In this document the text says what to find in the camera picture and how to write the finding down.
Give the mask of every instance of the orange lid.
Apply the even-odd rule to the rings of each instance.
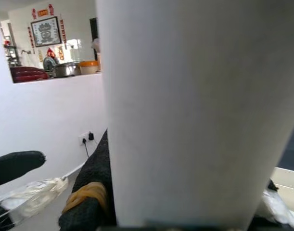
[[[80,62],[78,65],[79,66],[98,66],[99,63],[96,60],[92,60],[92,61]]]

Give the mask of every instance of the white ceiling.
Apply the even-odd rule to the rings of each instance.
[[[28,6],[43,0],[0,0],[0,20],[8,19],[8,11]]]

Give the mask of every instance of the stainless steel pot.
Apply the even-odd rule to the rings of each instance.
[[[81,75],[78,64],[82,61],[74,61],[65,64],[58,64],[53,68],[55,78],[63,78]]]

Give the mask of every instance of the kitchen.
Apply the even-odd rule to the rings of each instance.
[[[100,72],[94,0],[0,0],[0,31],[14,83]]]

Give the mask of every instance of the wall outlet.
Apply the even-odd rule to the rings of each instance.
[[[87,142],[89,142],[90,140],[88,139],[89,137],[89,132],[85,132],[81,135],[78,136],[78,142],[79,142],[79,145],[84,145],[83,143],[83,139],[85,138]]]

